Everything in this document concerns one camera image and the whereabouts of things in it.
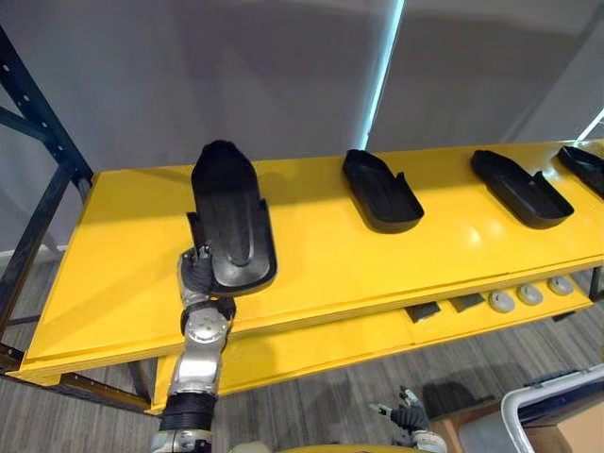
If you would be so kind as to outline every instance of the gray round button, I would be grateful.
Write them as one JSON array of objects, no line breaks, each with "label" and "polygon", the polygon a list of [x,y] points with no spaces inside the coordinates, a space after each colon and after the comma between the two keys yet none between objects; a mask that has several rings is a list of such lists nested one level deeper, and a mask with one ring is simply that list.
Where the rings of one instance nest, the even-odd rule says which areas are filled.
[{"label": "gray round button", "polygon": [[573,292],[573,284],[565,277],[552,277],[547,281],[547,286],[557,295],[569,295]]},{"label": "gray round button", "polygon": [[518,297],[527,305],[539,305],[544,301],[544,295],[532,285],[522,285],[518,288]]},{"label": "gray round button", "polygon": [[489,305],[500,313],[509,313],[516,306],[512,297],[503,291],[493,291],[489,295]]}]

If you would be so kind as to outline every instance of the gray wall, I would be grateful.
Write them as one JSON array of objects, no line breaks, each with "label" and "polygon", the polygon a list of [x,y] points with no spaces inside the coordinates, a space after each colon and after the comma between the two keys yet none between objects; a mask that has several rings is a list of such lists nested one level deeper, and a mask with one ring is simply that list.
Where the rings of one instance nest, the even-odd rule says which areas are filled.
[{"label": "gray wall", "polygon": [[[98,171],[191,163],[216,138],[252,159],[343,153],[394,1],[12,0],[0,23]],[[572,138],[602,101],[601,18],[598,0],[407,0],[369,149]],[[55,165],[3,127],[0,149],[1,251]],[[79,211],[70,188],[47,242]]]},{"label": "gray wall", "polygon": [[[192,163],[217,138],[251,159],[343,153],[393,4],[30,0],[4,2],[0,22],[91,167],[106,170]],[[14,248],[54,167],[11,134],[0,128],[0,250]],[[80,206],[73,194],[61,206],[58,243]]]},{"label": "gray wall", "polygon": [[574,139],[602,106],[602,18],[598,0],[408,0],[369,149]]}]

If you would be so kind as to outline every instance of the light strip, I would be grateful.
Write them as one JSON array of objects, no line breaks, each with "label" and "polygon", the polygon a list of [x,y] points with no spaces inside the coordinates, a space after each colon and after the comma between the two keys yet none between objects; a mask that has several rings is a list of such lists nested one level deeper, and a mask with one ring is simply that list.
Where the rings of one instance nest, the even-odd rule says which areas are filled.
[{"label": "light strip", "polygon": [[602,118],[604,118],[604,109],[602,109],[600,113],[596,115],[594,120],[587,127],[585,127],[585,130],[579,134],[577,141],[580,142],[581,140],[585,139],[585,137],[587,137],[589,133],[594,130],[594,127],[596,127],[597,124],[602,121]]},{"label": "light strip", "polygon": [[367,142],[369,141],[369,134],[376,118],[376,112],[378,111],[379,100],[381,99],[382,90],[384,88],[384,81],[388,75],[388,68],[390,67],[390,60],[393,56],[394,43],[396,42],[396,35],[398,33],[398,26],[400,25],[400,18],[403,14],[403,6],[405,0],[395,0],[394,11],[392,15],[392,21],[390,23],[390,30],[384,39],[384,44],[381,51],[381,61],[377,68],[376,82],[373,89],[373,98],[371,100],[371,107],[367,112],[367,117],[363,122],[361,129],[361,135],[355,146],[357,149],[365,149]]}]

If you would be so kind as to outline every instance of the blue steel frame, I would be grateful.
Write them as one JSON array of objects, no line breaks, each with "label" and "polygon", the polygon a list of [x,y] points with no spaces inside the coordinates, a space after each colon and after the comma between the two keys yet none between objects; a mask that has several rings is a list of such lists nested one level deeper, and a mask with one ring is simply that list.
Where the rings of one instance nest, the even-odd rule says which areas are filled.
[{"label": "blue steel frame", "polygon": [[[44,233],[57,211],[67,186],[71,181],[79,190],[83,183],[90,187],[93,173],[59,118],[50,108],[1,26],[0,83],[23,115],[20,116],[0,107],[0,124],[40,141],[58,165],[0,279],[1,342],[8,325],[35,322],[39,319],[38,316],[28,316],[10,320],[10,316],[27,273],[38,253]],[[6,372],[18,370],[23,357],[23,351],[0,343],[0,378],[18,380],[7,376]],[[134,381],[136,394],[124,392],[76,373],[62,375],[59,385],[41,388],[128,411],[145,411],[150,407],[150,397],[141,364],[129,363],[128,369]]]}]

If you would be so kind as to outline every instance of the gray carpet floor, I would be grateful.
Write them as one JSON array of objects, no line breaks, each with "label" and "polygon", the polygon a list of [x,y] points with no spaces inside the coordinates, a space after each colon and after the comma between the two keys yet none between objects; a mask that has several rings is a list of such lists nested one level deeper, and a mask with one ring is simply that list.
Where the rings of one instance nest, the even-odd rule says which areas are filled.
[{"label": "gray carpet floor", "polygon": [[[36,264],[13,317],[39,313],[57,271]],[[397,354],[226,396],[217,405],[215,450],[260,440],[275,449],[328,443],[389,444],[394,427],[366,409],[395,404],[401,384],[431,416],[499,399],[535,378],[602,361],[604,306]],[[3,343],[25,348],[33,326],[10,327]],[[153,363],[146,363],[152,376]],[[126,366],[87,376],[132,390]],[[159,420],[0,379],[0,452],[148,452]]]}]

